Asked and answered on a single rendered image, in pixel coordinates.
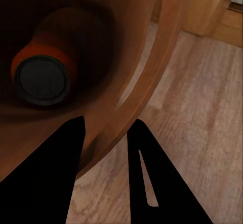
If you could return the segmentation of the trash can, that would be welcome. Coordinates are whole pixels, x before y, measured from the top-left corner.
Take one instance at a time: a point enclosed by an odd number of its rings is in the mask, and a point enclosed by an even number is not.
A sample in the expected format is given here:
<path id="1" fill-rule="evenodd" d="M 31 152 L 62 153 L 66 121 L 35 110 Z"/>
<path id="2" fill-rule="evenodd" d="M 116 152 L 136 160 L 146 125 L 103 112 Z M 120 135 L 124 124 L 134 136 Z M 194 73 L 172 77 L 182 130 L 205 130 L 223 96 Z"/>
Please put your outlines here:
<path id="1" fill-rule="evenodd" d="M 188 0 L 162 0 L 155 40 L 140 62 L 156 0 L 0 0 L 0 183 L 65 122 L 83 116 L 86 135 L 76 180 L 124 137 L 156 90 L 172 56 Z M 53 106 L 30 104 L 10 78 L 16 55 L 36 35 L 57 32 L 74 45 L 77 86 Z"/>

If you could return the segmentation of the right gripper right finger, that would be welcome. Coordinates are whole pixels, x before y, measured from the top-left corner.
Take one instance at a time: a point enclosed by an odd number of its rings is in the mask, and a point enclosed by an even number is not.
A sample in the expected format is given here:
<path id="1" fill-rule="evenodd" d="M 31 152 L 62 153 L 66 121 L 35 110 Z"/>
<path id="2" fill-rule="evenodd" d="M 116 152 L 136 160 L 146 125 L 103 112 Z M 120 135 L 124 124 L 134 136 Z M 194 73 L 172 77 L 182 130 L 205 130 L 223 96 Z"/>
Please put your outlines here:
<path id="1" fill-rule="evenodd" d="M 213 224 L 147 125 L 127 132 L 131 224 Z M 159 207 L 147 203 L 140 152 Z"/>

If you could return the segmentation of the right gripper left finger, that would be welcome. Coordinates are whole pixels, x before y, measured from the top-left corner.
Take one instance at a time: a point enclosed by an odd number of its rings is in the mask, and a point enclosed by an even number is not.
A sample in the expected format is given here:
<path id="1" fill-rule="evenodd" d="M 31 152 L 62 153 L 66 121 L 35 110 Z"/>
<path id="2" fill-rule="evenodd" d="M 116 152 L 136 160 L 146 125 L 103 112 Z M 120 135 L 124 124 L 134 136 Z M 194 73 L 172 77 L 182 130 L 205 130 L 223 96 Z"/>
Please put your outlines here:
<path id="1" fill-rule="evenodd" d="M 65 122 L 0 183 L 0 224 L 66 224 L 85 135 Z"/>

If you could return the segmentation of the can of soda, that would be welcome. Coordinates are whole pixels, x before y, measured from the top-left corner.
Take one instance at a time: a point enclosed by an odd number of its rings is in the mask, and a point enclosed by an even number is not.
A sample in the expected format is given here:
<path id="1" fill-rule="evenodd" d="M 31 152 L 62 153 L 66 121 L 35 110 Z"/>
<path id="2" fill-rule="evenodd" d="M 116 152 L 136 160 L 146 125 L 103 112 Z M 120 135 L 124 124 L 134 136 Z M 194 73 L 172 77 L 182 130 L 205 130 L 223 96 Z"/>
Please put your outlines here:
<path id="1" fill-rule="evenodd" d="M 77 86 L 76 50 L 57 32 L 36 35 L 16 55 L 10 78 L 18 93 L 30 104 L 53 106 L 73 94 Z"/>

